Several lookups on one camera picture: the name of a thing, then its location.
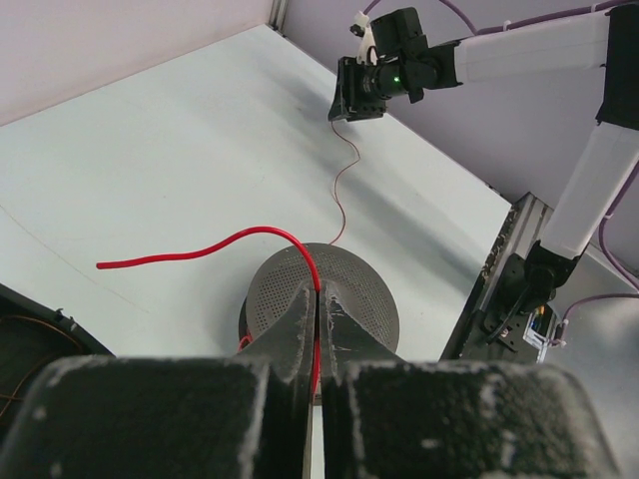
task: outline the round speaker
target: round speaker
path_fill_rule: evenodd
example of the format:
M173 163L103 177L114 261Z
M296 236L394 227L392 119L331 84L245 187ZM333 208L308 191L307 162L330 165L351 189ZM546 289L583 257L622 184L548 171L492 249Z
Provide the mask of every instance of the round speaker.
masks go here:
M305 246L318 266L319 277L335 283L350 314L377 341L396 352L397 307L379 274L363 259L341 247L318 242ZM253 339L284 314L300 284L310 280L309 266L294 246L267 259L253 278L243 307L242 315Z

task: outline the thick red wire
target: thick red wire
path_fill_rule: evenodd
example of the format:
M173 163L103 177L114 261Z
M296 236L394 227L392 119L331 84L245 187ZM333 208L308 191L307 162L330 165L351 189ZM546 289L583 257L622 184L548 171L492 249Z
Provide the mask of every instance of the thick red wire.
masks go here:
M191 252L170 252L167 254L154 254L152 256L143 256L136 257L134 259L124 259L122 261L106 261L106 262L98 262L96 264L97 269L117 269L120 267L133 267L140 266L142 264L148 264L150 262L160 262L160 261L181 261L183 259L195 259L197 257L206 256L207 254L211 254L213 252L219 251L223 247L228 246L232 242L235 242L243 237L247 237L248 235L254 235L256 233L269 233L271 235L277 235L278 237L282 237L285 240L289 240L302 254L304 259L307 261L309 265L309 269L311 270L311 276L313 278L313 286L315 291L320 292L321 290L321 282L320 282L320 274L318 273L318 267L316 266L311 254L307 250L307 248L293 235L284 230L280 230L274 227L252 227L242 230L241 232L237 232L234 235L229 236L226 239L218 242L209 247L205 247L204 249L200 249L198 251Z
M337 207L341 211L341 230L339 230L339 233L337 234L337 236L329 243L329 244L335 244L337 240L341 238L341 235L343 235L343 231L346 229L346 211L341 205L341 201L339 200L339 196L337 195L337 182L339 181L339 177L341 177L341 175L344 174L346 170L348 170L350 167L353 167L357 163L359 163L359 161L361 160L361 154L359 153L359 149L357 148L355 143L353 143L351 140L344 137L341 133L339 133L335 129L334 122L330 122L330 127L332 128L333 133L335 133L338 137L340 137L342 140L344 140L345 142L347 142L349 145L352 146L352 148L355 150L355 156L356 156L354 162L342 168L339 171L339 173L337 173L337 176L335 177L335 181L332 184L332 198L334 199L335 203L337 204Z

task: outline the gray circular object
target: gray circular object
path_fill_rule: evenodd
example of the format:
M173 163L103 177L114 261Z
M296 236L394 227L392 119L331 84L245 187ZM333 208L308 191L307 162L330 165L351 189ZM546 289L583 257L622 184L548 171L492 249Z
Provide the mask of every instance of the gray circular object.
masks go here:
M338 246L305 244L322 280L333 281L348 312L392 352L399 342L399 316L388 286L363 259ZM289 308L311 272L300 252L290 246L276 252L258 269L247 295L247 325L257 338Z

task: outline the pink wall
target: pink wall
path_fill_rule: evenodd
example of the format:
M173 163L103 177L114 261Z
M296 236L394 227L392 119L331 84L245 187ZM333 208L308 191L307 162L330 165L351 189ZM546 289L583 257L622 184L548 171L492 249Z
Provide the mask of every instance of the pink wall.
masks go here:
M5 0L0 125L267 23L272 0Z

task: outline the scratch on table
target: scratch on table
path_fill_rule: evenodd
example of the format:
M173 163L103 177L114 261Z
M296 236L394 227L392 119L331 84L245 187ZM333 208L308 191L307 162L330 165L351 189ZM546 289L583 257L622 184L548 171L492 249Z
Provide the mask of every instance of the scratch on table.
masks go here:
M61 262L63 262L64 264L66 264L68 267L70 267L73 271L77 272L78 274L80 274L82 277L84 277L85 279L91 281L93 284L95 284L96 286L101 287L102 289L109 291L111 294L114 294L116 296L118 296L120 299L128 302L129 304L131 304L132 306L144 311L144 312L148 312L146 309L144 309L143 307L135 304L134 302L132 302L130 299L127 299L126 297L122 296L121 294L119 294L116 291L113 291L112 289L110 289L107 286L104 286L103 284L99 284L97 281L95 281L94 279L92 279L90 276L84 274L83 272L81 272L79 269L77 269L75 266L73 266L70 262L68 262L63 256L61 256L57 251L55 251L54 249L52 249L50 246L48 246L46 243L44 243L41 239L39 239L38 237L36 237L33 233L31 233L27 228L24 227L24 225L22 225L17 218L15 218L13 215L11 215L11 213L9 213L7 211L6 208L4 208L2 205L0 205L0 209L7 215L7 217L9 217L11 219L11 221L13 223L15 223L24 233L26 233L27 235L29 235L31 238L33 238L36 242L38 242L41 246L43 246L45 249L47 249L50 253L52 253L55 257L57 257Z

